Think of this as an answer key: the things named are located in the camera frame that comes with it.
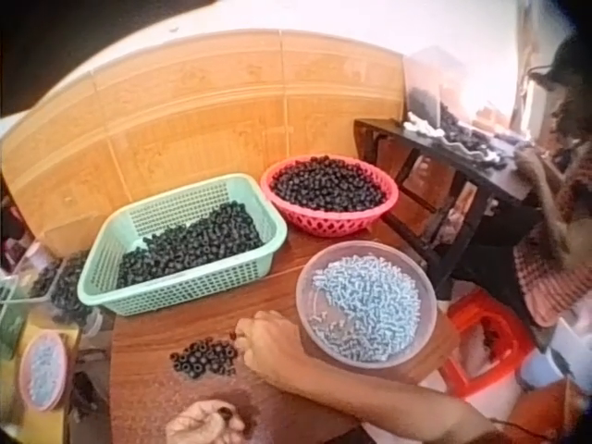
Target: table surface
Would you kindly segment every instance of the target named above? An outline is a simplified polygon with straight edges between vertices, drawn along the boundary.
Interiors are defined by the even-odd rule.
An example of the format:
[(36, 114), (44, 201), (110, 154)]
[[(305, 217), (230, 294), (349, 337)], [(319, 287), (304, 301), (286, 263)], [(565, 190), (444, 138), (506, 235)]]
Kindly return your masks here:
[(15, 357), (0, 360), (0, 413), (3, 421), (19, 427), (18, 440), (22, 444), (63, 444), (68, 436), (69, 393), (72, 388), (71, 372), (61, 402), (50, 412), (37, 412), (27, 408), (19, 395), (19, 365), (29, 343), (42, 331), (58, 333), (68, 349), (69, 367), (73, 368), (80, 340), (76, 326), (60, 326), (51, 320), (41, 306), (32, 307), (18, 342)]
[[(349, 239), (373, 239), (365, 231)], [(257, 443), (323, 442), (351, 430), (354, 418), (268, 386), (240, 360), (233, 378), (207, 375), (189, 380), (168, 356), (199, 338), (227, 338), (241, 317), (277, 310), (297, 321), (294, 289), (309, 258), (334, 243), (290, 230), (272, 270), (253, 284), (150, 314), (118, 317), (113, 331), (110, 403), (113, 442), (163, 442), (165, 424), (192, 402), (219, 398), (237, 405)], [(302, 334), (305, 349), (320, 354)], [(457, 347), (458, 334), (438, 314), (430, 341), (411, 361), (370, 374), (418, 383), (441, 367)]]
[[(512, 156), (508, 158), (508, 165), (502, 170), (478, 168), (458, 153), (447, 149), (429, 137), (408, 131), (393, 119), (368, 118), (358, 119), (356, 122), (372, 130), (383, 131), (395, 138), (404, 140), (422, 154), (447, 163), (461, 171), (475, 185), (487, 187), (495, 198), (501, 199), (508, 204), (520, 204), (531, 190), (528, 182), (522, 179), (516, 171)], [(499, 139), (494, 138), (491, 143), (508, 154), (513, 151), (508, 143)]]

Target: person's hand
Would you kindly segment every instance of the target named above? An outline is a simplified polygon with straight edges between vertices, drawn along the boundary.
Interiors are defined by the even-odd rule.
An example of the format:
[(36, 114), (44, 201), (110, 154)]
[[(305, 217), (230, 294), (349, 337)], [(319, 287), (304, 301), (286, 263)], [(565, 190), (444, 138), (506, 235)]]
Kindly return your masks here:
[(537, 180), (545, 177), (543, 161), (534, 148), (524, 148), (523, 150), (516, 151), (514, 161), (518, 172), (532, 183), (536, 183)]
[(268, 383), (286, 389), (311, 361), (302, 348), (298, 327), (280, 313), (257, 312), (236, 327), (236, 348), (244, 362)]
[(166, 425), (166, 444), (241, 444), (244, 423), (223, 401), (198, 401)]

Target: clear plastic bowl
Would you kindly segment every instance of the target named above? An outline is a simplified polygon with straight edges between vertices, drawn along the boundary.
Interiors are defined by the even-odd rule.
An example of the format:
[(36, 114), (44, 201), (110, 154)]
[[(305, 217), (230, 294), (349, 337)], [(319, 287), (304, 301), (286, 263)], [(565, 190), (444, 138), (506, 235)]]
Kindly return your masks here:
[[(343, 257), (354, 256), (355, 254), (359, 256), (373, 254), (376, 257), (382, 257), (393, 265), (398, 266), (403, 273), (415, 280), (415, 284), (419, 291), (419, 299), (421, 302), (420, 320), (415, 333), (415, 338), (406, 349), (393, 354), (385, 362), (360, 363), (339, 355), (316, 336), (309, 323), (311, 317), (319, 316), (323, 312), (327, 312), (325, 325), (332, 322), (338, 322), (345, 318), (344, 314), (339, 309), (328, 305), (323, 291), (315, 288), (313, 284), (313, 276), (315, 275), (316, 270), (326, 268), (331, 262), (338, 261)], [(413, 358), (424, 348), (427, 341), (432, 336), (436, 325), (436, 316), (438, 314), (436, 294), (426, 273), (424, 273), (424, 270), (422, 270), (420, 266), (406, 254), (401, 253), (392, 247), (388, 247), (387, 245), (366, 240), (351, 240), (338, 243), (325, 248), (325, 250), (313, 256), (308, 261), (308, 264), (304, 266), (298, 277), (298, 283), (296, 284), (296, 307), (304, 329), (314, 343), (326, 354), (337, 361), (352, 367), (375, 369), (389, 368)]]

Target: green plastic basket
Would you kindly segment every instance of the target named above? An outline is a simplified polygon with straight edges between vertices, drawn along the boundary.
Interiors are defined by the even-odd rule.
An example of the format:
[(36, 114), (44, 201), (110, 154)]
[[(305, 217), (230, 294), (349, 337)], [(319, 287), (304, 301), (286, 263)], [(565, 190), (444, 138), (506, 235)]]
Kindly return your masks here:
[[(125, 252), (143, 246), (143, 238), (165, 228), (188, 225), (221, 204), (245, 205), (264, 245), (211, 264), (116, 289)], [(202, 298), (262, 278), (273, 254), (286, 239), (286, 222), (264, 197), (257, 183), (244, 174), (230, 174), (188, 185), (132, 203), (111, 215), (101, 227), (78, 283), (86, 305), (103, 305), (130, 316)]]
[(2, 359), (10, 360), (14, 356), (20, 333), (27, 320), (26, 305), (3, 302), (13, 302), (25, 297), (16, 277), (8, 277), (0, 281), (0, 358)]

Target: white pile of screws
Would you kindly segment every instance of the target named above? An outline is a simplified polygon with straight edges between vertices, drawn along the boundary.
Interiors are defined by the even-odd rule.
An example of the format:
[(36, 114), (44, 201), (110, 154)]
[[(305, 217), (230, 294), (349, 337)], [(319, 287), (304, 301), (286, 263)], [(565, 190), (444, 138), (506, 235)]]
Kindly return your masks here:
[(59, 349), (49, 339), (40, 339), (32, 347), (29, 396), (35, 405), (45, 407), (55, 396), (60, 379)]
[(309, 319), (310, 326), (344, 358), (384, 363), (413, 342), (421, 303), (414, 279), (399, 267), (372, 254), (354, 255), (317, 270), (313, 283), (344, 318), (328, 322), (323, 312)]

